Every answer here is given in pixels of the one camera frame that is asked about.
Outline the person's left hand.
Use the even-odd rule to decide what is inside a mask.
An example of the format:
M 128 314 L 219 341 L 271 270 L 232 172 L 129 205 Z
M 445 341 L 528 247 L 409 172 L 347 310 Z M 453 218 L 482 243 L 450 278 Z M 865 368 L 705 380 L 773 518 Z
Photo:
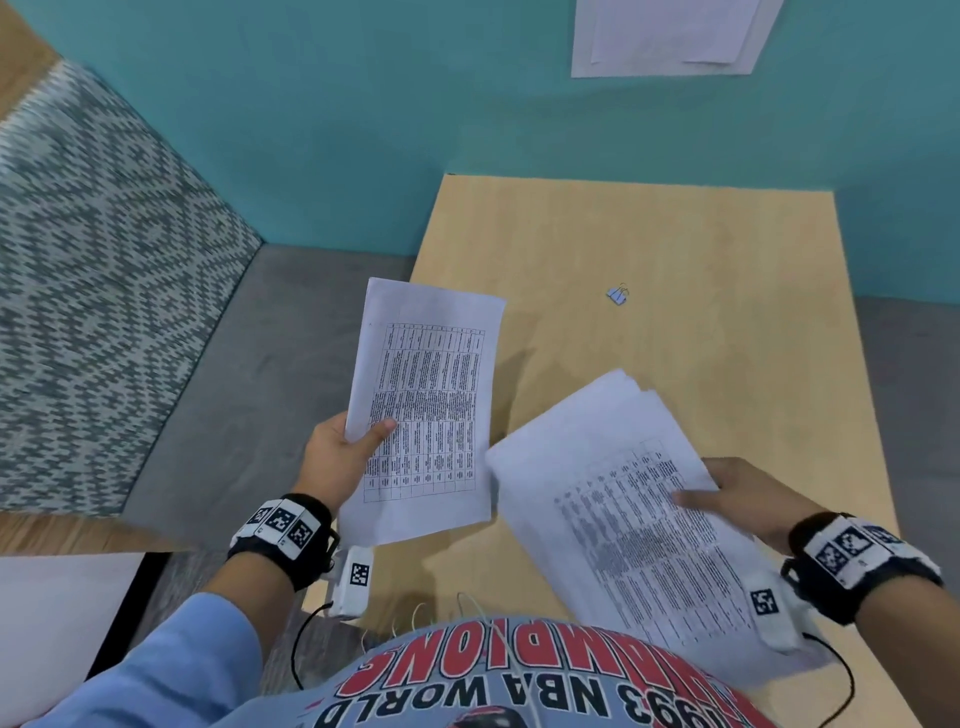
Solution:
M 348 416 L 344 410 L 314 427 L 291 490 L 316 499 L 333 516 L 357 490 L 371 459 L 359 457 L 358 440 L 347 439 Z

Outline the small white wall paper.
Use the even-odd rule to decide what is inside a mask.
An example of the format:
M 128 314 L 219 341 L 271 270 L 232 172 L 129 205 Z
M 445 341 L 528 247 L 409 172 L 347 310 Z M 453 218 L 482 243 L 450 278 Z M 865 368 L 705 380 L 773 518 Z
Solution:
M 591 62 L 730 65 L 761 0 L 598 0 Z

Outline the large white wall paper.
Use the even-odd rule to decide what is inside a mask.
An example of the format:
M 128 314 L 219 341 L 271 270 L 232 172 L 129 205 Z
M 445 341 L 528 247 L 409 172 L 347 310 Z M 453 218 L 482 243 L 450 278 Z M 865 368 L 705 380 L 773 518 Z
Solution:
M 574 18 L 572 78 L 639 78 L 746 76 L 753 72 L 774 28 L 785 0 L 760 0 L 746 42 L 738 59 L 731 64 L 684 63 L 666 60 L 632 59 L 618 62 L 592 62 L 594 24 L 598 0 L 577 0 Z

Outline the person's right hand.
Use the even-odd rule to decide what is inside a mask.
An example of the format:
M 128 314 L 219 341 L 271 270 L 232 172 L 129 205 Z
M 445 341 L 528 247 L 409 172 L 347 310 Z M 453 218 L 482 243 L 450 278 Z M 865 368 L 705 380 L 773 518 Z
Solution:
M 783 556 L 791 555 L 788 537 L 799 523 L 827 509 L 740 457 L 706 457 L 702 464 L 724 492 L 726 517 L 733 527 Z

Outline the person's printed shirt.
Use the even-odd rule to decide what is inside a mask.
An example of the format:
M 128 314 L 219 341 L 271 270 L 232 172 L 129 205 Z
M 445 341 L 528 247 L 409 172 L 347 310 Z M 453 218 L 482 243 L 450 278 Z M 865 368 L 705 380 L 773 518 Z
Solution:
M 246 616 L 200 593 L 28 728 L 780 728 L 663 648 L 550 619 L 420 628 L 284 694 L 262 670 Z

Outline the person's right forearm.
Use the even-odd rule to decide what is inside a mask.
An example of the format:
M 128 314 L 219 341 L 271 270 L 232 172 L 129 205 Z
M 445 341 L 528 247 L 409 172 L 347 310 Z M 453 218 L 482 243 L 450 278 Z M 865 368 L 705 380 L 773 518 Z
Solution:
M 960 602 L 916 575 L 867 594 L 857 631 L 922 728 L 960 728 Z

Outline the white board with black edge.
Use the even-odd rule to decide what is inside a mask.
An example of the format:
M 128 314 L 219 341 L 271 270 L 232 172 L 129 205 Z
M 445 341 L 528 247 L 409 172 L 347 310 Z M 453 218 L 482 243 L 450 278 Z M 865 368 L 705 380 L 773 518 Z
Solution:
M 0 728 L 88 676 L 144 553 L 0 557 Z

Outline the printed paper sheet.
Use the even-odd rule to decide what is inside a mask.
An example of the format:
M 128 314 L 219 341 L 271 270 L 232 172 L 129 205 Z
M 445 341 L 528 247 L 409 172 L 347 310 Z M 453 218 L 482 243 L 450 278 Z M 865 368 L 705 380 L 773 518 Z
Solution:
M 489 521 L 489 448 L 504 299 L 372 277 L 344 434 L 392 419 L 339 511 L 342 540 L 373 548 Z

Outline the person's left forearm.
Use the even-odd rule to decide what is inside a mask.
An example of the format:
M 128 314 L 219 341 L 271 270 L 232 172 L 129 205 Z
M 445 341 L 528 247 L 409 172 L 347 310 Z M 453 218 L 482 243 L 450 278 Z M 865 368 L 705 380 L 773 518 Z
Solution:
M 229 602 L 246 617 L 266 665 L 296 606 L 288 575 L 267 557 L 247 551 L 229 557 L 200 592 Z

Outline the stack of printed papers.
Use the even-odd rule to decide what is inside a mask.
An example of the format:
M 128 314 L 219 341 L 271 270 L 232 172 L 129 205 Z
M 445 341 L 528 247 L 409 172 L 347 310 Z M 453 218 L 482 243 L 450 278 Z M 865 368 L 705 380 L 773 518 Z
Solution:
M 819 670 L 834 655 L 787 593 L 804 637 L 767 647 L 741 577 L 779 573 L 758 540 L 719 516 L 678 507 L 714 490 L 660 397 L 614 370 L 489 449 L 498 515 L 582 625 L 629 635 L 738 689 Z

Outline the grey patterned rug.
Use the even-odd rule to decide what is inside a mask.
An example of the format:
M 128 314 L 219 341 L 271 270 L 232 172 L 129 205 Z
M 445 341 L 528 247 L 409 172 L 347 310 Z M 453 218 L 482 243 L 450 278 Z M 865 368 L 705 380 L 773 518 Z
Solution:
M 0 122 L 0 510 L 118 515 L 262 240 L 90 69 Z

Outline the black wristband with marker tags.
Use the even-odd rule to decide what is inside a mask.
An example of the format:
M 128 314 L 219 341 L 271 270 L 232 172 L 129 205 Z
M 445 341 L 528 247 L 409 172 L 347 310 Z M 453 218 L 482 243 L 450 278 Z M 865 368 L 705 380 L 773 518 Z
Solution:
M 780 576 L 801 601 L 836 625 L 852 625 L 866 598 L 882 584 L 918 577 L 944 586 L 929 556 L 886 528 L 846 513 L 821 512 L 788 534 Z
M 295 592 L 328 574 L 341 537 L 330 508 L 313 495 L 289 492 L 265 501 L 230 541 L 226 560 L 254 553 L 277 566 Z

